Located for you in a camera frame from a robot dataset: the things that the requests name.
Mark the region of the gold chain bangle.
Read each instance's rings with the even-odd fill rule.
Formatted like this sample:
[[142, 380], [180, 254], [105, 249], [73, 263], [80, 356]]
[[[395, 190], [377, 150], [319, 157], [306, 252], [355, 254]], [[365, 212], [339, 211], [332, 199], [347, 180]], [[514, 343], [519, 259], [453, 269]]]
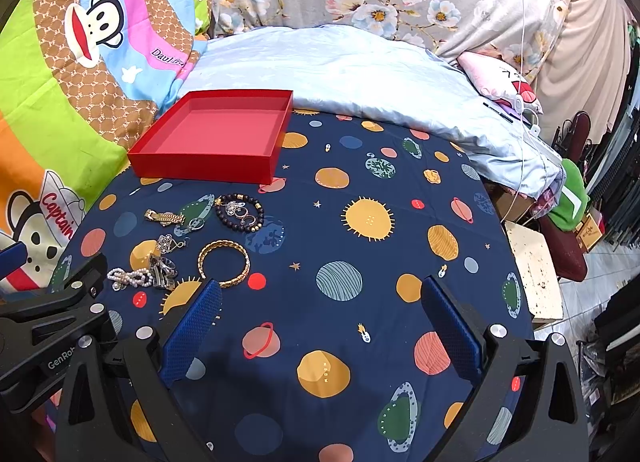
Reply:
[[230, 239], [209, 242], [196, 257], [198, 277], [217, 280], [221, 289], [239, 286], [250, 275], [250, 267], [247, 249]]

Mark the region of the white speckled box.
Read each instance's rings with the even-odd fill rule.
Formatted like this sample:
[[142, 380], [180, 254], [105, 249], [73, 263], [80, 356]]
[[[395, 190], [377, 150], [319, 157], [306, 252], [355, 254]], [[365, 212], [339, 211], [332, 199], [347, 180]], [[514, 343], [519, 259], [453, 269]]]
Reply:
[[564, 319], [563, 297], [546, 239], [538, 231], [503, 224], [518, 267], [533, 324], [543, 327]]

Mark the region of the silver flower earring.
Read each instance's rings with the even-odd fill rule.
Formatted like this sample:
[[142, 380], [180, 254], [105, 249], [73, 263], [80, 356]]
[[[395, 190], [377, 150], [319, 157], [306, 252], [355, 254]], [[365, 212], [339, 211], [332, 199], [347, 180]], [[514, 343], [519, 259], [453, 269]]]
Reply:
[[184, 248], [188, 241], [186, 239], [177, 240], [173, 234], [164, 234], [157, 238], [156, 244], [160, 254], [167, 255], [172, 251]]

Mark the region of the dark red bag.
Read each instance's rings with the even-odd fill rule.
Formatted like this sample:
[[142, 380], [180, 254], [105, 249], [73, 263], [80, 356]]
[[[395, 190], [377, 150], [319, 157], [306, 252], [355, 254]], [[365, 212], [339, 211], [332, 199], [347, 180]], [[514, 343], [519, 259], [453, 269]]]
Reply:
[[560, 230], [547, 215], [538, 224], [546, 239], [556, 275], [570, 281], [583, 282], [587, 277], [588, 267], [575, 235], [570, 231]]

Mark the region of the navy planet print bedsheet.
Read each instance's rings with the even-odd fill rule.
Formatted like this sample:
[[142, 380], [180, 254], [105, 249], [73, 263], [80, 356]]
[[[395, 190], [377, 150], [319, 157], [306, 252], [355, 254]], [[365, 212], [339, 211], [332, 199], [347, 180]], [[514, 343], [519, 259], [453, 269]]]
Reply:
[[[224, 205], [245, 203], [240, 221]], [[117, 175], [64, 251], [135, 271], [182, 214], [169, 253], [180, 282], [218, 239], [250, 275], [172, 393], [219, 461], [420, 461], [471, 386], [421, 306], [433, 276], [484, 325], [530, 338], [526, 298], [496, 210], [466, 152], [433, 134], [344, 115], [293, 115], [268, 185]], [[170, 292], [105, 287], [121, 338], [162, 318]]]

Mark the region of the silver crystal earring cluster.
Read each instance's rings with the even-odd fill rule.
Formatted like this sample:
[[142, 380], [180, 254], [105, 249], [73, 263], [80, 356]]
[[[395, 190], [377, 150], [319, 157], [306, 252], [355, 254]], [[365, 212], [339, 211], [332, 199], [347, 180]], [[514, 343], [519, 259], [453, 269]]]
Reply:
[[227, 202], [224, 205], [224, 213], [226, 213], [229, 217], [234, 217], [235, 219], [239, 219], [240, 221], [246, 219], [247, 216], [250, 216], [250, 211], [248, 211], [245, 203], [237, 200], [231, 200]]

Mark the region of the green plush toy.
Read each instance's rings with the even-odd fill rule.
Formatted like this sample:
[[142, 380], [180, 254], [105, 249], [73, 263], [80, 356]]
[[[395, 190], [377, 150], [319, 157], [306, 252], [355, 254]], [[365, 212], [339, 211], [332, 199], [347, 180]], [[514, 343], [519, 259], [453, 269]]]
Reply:
[[586, 193], [582, 172], [570, 159], [562, 160], [565, 182], [561, 190], [559, 204], [549, 213], [548, 218], [562, 231], [574, 231], [584, 217], [589, 196]]

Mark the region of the red cardboard tray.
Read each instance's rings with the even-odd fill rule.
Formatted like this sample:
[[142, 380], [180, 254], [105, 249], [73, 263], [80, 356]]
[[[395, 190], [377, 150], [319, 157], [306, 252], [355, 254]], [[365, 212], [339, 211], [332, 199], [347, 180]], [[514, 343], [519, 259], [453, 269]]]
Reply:
[[291, 119], [287, 90], [190, 92], [128, 151], [140, 177], [269, 184]]

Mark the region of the colourful monkey cartoon quilt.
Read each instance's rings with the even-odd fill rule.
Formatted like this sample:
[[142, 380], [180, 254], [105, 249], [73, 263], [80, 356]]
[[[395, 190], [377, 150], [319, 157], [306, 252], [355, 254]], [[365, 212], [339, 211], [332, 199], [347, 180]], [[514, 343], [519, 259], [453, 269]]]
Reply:
[[70, 269], [64, 251], [198, 61], [210, 0], [19, 0], [1, 31], [3, 300]]

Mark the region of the pink cartoon plush pillow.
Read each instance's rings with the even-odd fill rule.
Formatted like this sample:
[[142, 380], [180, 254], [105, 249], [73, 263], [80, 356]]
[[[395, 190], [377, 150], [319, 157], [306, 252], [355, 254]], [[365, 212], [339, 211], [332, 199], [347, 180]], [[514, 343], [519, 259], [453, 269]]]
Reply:
[[525, 110], [536, 115], [544, 113], [532, 87], [511, 65], [472, 52], [462, 53], [457, 62], [480, 95], [509, 107], [518, 115]]

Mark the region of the beige curtain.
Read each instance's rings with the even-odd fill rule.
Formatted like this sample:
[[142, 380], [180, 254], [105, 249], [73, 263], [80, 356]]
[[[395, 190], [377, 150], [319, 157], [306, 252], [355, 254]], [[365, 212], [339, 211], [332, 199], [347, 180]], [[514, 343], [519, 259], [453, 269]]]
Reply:
[[624, 0], [570, 0], [558, 40], [534, 81], [544, 109], [543, 141], [550, 144], [579, 111], [590, 118], [594, 144], [613, 129], [631, 64], [631, 19]]

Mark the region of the light blue pillow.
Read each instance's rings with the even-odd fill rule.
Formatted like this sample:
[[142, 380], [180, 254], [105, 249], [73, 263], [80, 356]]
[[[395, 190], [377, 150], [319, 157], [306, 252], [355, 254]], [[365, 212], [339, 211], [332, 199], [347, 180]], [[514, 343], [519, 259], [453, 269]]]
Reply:
[[555, 151], [462, 71], [407, 42], [345, 25], [260, 28], [209, 41], [178, 94], [232, 89], [288, 90], [297, 108], [446, 138], [480, 175], [532, 199], [565, 182]]

